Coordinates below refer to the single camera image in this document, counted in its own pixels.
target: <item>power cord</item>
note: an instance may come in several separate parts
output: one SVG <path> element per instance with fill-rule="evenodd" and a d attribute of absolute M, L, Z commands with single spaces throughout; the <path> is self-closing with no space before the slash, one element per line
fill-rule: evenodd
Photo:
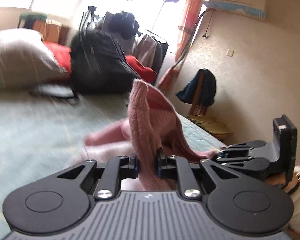
<path fill-rule="evenodd" d="M 212 15 L 213 15 L 214 11 L 215 11 L 215 10 L 212 11 L 212 14 L 211 14 L 211 16 L 210 16 L 210 20 L 209 20 L 209 23 L 208 23 L 208 27 L 207 27 L 207 29 L 206 29 L 206 33 L 205 33 L 204 35 L 202 35 L 202 37 L 205 37 L 205 38 L 207 37 L 207 31 L 208 31 L 208 28 L 209 28 L 209 25 L 210 25 L 210 21 L 211 21 L 211 18 L 212 18 Z"/>

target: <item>wooden chair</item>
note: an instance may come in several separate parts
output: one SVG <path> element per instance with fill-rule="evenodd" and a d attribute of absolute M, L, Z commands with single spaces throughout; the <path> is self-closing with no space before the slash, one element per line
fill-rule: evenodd
<path fill-rule="evenodd" d="M 188 115 L 197 115 L 199 112 L 199 115 L 205 115 L 207 112 L 207 107 L 198 105 L 200 94 L 201 94 L 201 88 L 202 88 L 202 82 L 203 82 L 203 72 L 199 75 L 198 85 L 194 93 L 194 97 L 192 99 L 192 106 L 189 110 Z"/>

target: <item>gray ribbed plate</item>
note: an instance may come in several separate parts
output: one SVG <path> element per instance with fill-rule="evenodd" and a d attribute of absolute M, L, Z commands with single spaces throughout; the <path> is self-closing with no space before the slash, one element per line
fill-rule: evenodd
<path fill-rule="evenodd" d="M 100 201 L 85 221 L 53 236 L 25 236 L 10 233 L 8 240 L 243 240 L 216 225 L 201 203 L 185 201 L 175 191 L 123 191 L 110 201 Z M 255 239 L 288 240 L 286 234 Z"/>

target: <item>black backpack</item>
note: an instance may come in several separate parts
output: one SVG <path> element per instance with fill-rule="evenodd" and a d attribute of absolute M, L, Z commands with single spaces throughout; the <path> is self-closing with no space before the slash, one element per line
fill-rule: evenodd
<path fill-rule="evenodd" d="M 72 85 L 82 94 L 130 92 L 140 76 L 128 65 L 124 52 L 109 33 L 81 30 L 71 44 Z"/>

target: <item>black mount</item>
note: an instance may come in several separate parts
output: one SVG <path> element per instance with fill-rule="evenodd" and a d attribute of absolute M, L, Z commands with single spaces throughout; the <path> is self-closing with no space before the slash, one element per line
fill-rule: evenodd
<path fill-rule="evenodd" d="M 284 116 L 275 120 L 274 142 L 230 146 L 215 160 L 189 163 L 159 149 L 157 175 L 175 180 L 176 190 L 121 191 L 122 179 L 138 176 L 135 154 L 87 160 L 18 188 L 3 203 L 6 239 L 288 240 L 293 203 L 261 181 L 293 170 L 296 130 Z M 270 158 L 251 155 L 255 149 Z"/>

